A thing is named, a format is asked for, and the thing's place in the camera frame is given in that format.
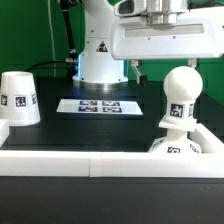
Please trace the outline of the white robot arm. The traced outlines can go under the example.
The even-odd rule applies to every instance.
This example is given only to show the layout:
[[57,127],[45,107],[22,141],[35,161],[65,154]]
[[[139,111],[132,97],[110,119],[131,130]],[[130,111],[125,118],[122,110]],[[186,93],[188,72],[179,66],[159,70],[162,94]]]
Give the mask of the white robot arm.
[[[186,59],[196,66],[200,58],[224,55],[224,2],[207,0],[58,0],[68,35],[72,79],[76,86],[112,89],[128,82],[125,63],[137,83],[146,76],[139,62]],[[81,4],[85,13],[85,47],[77,52],[69,8]]]

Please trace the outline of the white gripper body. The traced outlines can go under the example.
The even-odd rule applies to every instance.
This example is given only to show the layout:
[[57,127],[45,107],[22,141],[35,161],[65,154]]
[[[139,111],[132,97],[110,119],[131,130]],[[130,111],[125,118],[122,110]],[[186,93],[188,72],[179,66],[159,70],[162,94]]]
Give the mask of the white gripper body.
[[172,25],[149,25],[145,16],[118,19],[111,54],[119,60],[219,58],[224,54],[224,7],[192,9]]

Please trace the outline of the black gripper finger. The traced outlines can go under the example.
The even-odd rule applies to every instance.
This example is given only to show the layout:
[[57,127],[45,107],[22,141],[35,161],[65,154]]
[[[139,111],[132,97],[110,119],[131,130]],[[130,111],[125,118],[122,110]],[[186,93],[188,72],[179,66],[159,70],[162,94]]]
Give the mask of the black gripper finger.
[[141,63],[139,60],[131,61],[131,68],[136,75],[136,81],[138,85],[145,85],[147,82],[147,76],[143,75],[140,71]]
[[191,68],[197,68],[198,67],[198,60],[196,58],[189,59],[188,60],[188,66]]

